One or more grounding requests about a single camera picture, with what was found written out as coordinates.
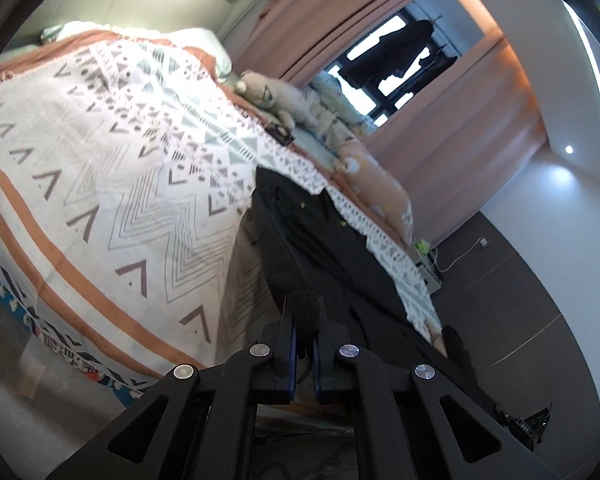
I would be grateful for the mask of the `right hand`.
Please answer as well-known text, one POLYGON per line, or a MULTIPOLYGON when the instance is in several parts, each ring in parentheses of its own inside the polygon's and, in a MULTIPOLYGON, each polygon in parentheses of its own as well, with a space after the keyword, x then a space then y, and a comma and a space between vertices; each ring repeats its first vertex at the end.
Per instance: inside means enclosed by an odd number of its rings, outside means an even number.
POLYGON ((430 344, 437 350, 437 352, 441 353, 442 356, 448 356, 448 352, 446 352, 445 344, 442 335, 442 329, 437 326, 435 322, 432 322, 430 318, 426 319, 426 327, 429 333, 430 344))

